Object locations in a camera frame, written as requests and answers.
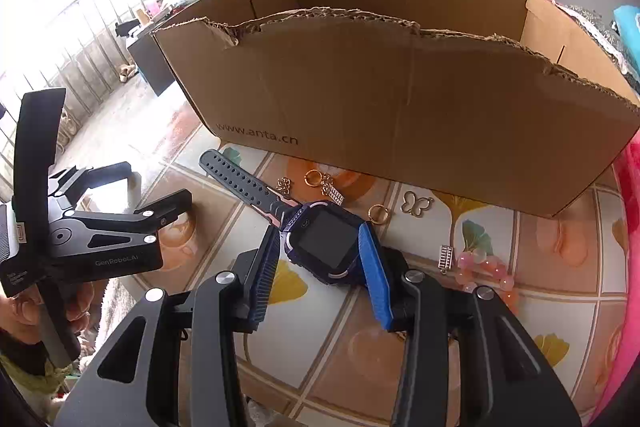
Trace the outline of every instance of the cardboard box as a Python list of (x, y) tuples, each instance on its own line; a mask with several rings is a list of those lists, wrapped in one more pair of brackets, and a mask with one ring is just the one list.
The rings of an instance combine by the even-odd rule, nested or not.
[(173, 21), (154, 37), (223, 140), (529, 214), (562, 210), (640, 126), (548, 0), (201, 0)]

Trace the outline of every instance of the black watch strap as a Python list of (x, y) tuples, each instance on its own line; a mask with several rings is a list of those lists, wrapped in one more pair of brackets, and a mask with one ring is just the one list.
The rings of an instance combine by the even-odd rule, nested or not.
[(283, 225), (285, 212), (299, 205), (296, 200), (283, 196), (252, 174), (239, 168), (215, 149), (209, 149), (200, 156), (200, 167), (278, 228)]

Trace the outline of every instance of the smartwatch screen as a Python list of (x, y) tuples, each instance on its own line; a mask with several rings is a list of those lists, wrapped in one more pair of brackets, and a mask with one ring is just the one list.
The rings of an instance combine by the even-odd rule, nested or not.
[(303, 228), (300, 247), (334, 269), (358, 240), (357, 227), (327, 211), (319, 212), (307, 227), (303, 223)]

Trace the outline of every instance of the finger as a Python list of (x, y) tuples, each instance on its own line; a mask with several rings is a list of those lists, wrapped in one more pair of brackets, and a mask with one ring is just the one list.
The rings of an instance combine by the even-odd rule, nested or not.
[(24, 301), (18, 306), (17, 316), (22, 324), (35, 326), (40, 321), (40, 307), (33, 301)]
[(34, 304), (42, 304), (42, 296), (36, 285), (29, 286), (26, 290), (17, 295), (17, 299), (22, 301), (32, 301)]
[(78, 286), (74, 298), (66, 303), (66, 320), (74, 321), (89, 309), (94, 298), (94, 285), (90, 282)]
[(12, 336), (30, 346), (41, 341), (40, 331), (36, 326), (22, 326), (18, 330), (12, 331)]
[(91, 301), (94, 299), (94, 283), (86, 282), (81, 284), (76, 296), (78, 298), (80, 311), (87, 311), (89, 306), (91, 306)]
[(86, 329), (88, 325), (89, 325), (89, 314), (83, 313), (76, 320), (71, 321), (71, 330), (74, 333), (78, 333), (79, 331)]

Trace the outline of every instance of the torn cardboard edge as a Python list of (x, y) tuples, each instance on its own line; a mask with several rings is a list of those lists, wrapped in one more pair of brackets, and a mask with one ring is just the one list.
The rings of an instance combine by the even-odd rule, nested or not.
[(355, 22), (375, 21), (375, 22), (399, 25), (404, 28), (407, 28), (411, 35), (416, 35), (421, 38), (430, 38), (430, 39), (466, 38), (474, 41), (500, 42), (501, 44), (512, 46), (513, 48), (518, 49), (526, 54), (533, 55), (534, 57), (543, 59), (548, 64), (548, 69), (545, 68), (544, 74), (556, 74), (569, 82), (574, 82), (576, 84), (580, 84), (585, 87), (589, 87), (591, 89), (596, 89), (599, 92), (602, 92), (603, 94), (606, 94), (608, 96), (613, 96), (614, 98), (625, 103), (626, 107), (629, 108), (629, 110), (632, 110), (636, 114), (640, 115), (640, 98), (635, 97), (629, 100), (628, 98), (618, 94), (615, 90), (610, 89), (609, 87), (591, 82), (587, 78), (580, 77), (577, 74), (575, 74), (573, 71), (570, 71), (569, 69), (565, 68), (564, 66), (551, 62), (549, 58), (545, 57), (545, 55), (543, 55), (542, 53), (536, 52), (528, 48), (527, 46), (521, 44), (520, 42), (510, 39), (508, 37), (500, 36), (497, 34), (483, 37), (479, 35), (473, 35), (473, 34), (464, 33), (464, 32), (457, 32), (453, 30), (423, 29), (423, 28), (420, 28), (420, 25), (415, 21), (408, 21), (408, 20), (399, 19), (396, 17), (378, 15), (372, 12), (366, 12), (362, 10), (356, 10), (356, 9), (345, 10), (341, 8), (331, 8), (331, 7), (303, 8), (303, 9), (296, 9), (296, 10), (287, 10), (284, 12), (280, 12), (274, 15), (269, 15), (267, 17), (262, 17), (259, 19), (252, 19), (250, 21), (241, 23), (239, 25), (229, 25), (226, 23), (211, 21), (209, 20), (208, 17), (199, 17), (199, 18), (193, 18), (185, 22), (180, 22), (175, 25), (170, 25), (164, 28), (158, 28), (154, 30), (153, 33), (161, 32), (164, 30), (170, 30), (171, 28), (174, 28), (180, 25), (188, 25), (195, 22), (203, 22), (206, 25), (210, 26), (211, 28), (220, 30), (222, 34), (226, 35), (229, 38), (228, 40), (229, 45), (238, 46), (241, 44), (241, 40), (242, 38), (244, 38), (244, 36), (249, 34), (254, 34), (254, 33), (261, 33), (262, 27), (265, 25), (285, 23), (291, 19), (327, 18), (327, 17), (347, 18)]

